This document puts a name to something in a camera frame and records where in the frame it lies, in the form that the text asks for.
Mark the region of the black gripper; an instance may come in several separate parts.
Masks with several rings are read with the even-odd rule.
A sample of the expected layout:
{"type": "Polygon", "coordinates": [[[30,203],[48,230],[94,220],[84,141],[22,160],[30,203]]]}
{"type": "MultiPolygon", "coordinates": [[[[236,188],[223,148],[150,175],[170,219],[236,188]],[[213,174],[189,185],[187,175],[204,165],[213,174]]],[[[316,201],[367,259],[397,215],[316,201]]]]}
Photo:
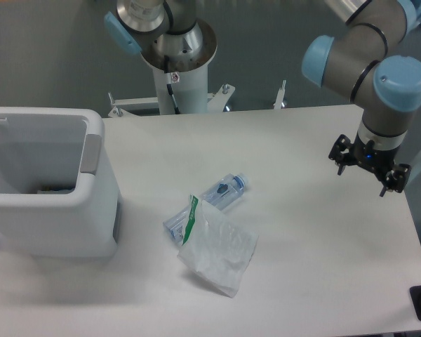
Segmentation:
{"type": "Polygon", "coordinates": [[[328,158],[335,162],[339,176],[347,166],[353,165],[381,176],[380,197],[384,197],[387,192],[402,193],[410,178],[411,165],[395,164],[394,160],[399,148],[377,150],[360,139],[356,139],[352,144],[346,135],[341,134],[334,142],[328,158]]]}

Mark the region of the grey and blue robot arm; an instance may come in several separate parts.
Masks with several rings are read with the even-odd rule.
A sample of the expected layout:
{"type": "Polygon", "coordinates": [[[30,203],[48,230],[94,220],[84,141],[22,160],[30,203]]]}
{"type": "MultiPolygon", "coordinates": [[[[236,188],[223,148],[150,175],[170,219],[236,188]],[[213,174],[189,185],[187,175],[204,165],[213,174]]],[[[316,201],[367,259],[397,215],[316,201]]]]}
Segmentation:
{"type": "MultiPolygon", "coordinates": [[[[313,40],[302,74],[363,110],[355,139],[339,136],[329,158],[340,171],[358,166],[371,172],[384,192],[401,192],[411,167],[394,158],[421,106],[421,62],[389,52],[415,27],[417,9],[412,1],[329,1],[328,7],[348,31],[341,39],[313,40]]],[[[104,24],[119,48],[152,68],[160,113],[225,106],[221,96],[208,94],[217,41],[195,1],[118,1],[104,24]]]]}

